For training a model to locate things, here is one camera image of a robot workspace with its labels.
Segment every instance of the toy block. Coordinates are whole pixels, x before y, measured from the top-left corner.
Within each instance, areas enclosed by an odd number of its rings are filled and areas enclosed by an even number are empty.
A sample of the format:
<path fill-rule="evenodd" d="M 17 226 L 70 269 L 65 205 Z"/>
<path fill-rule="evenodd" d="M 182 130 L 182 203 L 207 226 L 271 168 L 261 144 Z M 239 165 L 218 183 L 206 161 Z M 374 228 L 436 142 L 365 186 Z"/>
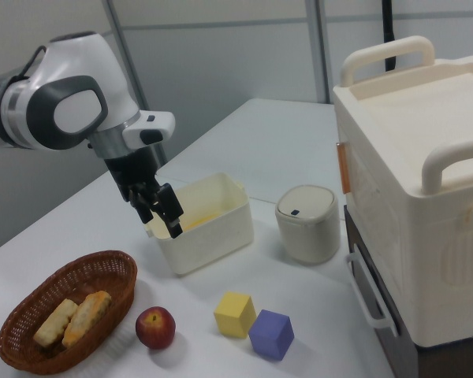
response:
<path fill-rule="evenodd" d="M 250 295 L 226 292 L 214 311 L 220 333 L 245 339 L 255 321 Z"/>
<path fill-rule="evenodd" d="M 257 354 L 282 360 L 294 339 L 291 320 L 264 309 L 249 330 L 249 338 Z"/>

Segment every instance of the storage box lid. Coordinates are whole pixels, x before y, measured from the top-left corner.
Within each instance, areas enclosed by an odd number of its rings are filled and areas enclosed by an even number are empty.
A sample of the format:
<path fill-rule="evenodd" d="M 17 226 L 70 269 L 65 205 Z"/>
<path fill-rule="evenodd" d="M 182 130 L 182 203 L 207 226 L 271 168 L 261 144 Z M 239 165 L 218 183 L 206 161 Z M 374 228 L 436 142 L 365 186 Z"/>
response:
<path fill-rule="evenodd" d="M 342 69 L 343 84 L 335 88 L 338 106 L 350 112 L 408 192 L 433 195 L 470 185 L 473 57 L 435 60 L 432 45 L 423 37 L 396 42 L 390 47 L 361 50 L 347 58 Z M 423 53 L 421 65 L 353 81 L 353 72 L 360 66 L 415 51 Z"/>
<path fill-rule="evenodd" d="M 315 224 L 332 213 L 334 200 L 334 194 L 329 189 L 301 185 L 282 196 L 277 203 L 277 211 L 289 221 Z"/>

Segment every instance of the yellow cube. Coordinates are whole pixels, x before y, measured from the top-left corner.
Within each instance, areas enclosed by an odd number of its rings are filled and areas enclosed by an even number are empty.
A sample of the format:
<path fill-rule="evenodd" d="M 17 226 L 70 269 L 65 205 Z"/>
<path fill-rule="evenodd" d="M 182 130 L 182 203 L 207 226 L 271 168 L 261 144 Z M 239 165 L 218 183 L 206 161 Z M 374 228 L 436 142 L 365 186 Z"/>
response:
<path fill-rule="evenodd" d="M 250 295 L 227 291 L 214 311 L 220 333 L 245 339 L 256 319 Z"/>

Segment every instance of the wicker basket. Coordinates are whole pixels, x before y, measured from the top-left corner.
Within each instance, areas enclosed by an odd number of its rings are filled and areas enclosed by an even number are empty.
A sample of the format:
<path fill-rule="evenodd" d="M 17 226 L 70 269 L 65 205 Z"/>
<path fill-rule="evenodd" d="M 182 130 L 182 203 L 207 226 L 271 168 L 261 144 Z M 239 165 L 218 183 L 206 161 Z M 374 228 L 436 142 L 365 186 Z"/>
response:
<path fill-rule="evenodd" d="M 89 356 L 117 327 L 133 302 L 136 263 L 117 250 L 78 258 L 59 269 L 13 310 L 0 331 L 0 357 L 15 369 L 55 374 Z M 44 350 L 33 335 L 65 298 L 81 304 L 86 295 L 107 291 L 112 302 L 104 317 L 72 348 L 61 343 Z"/>

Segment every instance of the orange latch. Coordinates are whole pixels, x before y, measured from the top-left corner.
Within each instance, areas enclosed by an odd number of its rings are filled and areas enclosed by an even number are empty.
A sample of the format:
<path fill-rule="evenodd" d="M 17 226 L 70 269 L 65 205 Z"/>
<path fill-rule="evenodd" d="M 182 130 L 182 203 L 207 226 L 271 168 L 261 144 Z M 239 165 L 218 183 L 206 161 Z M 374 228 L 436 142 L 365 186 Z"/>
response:
<path fill-rule="evenodd" d="M 350 179 L 348 177 L 347 155 L 345 143 L 337 143 L 338 165 L 340 166 L 341 190 L 344 195 L 350 192 Z"/>

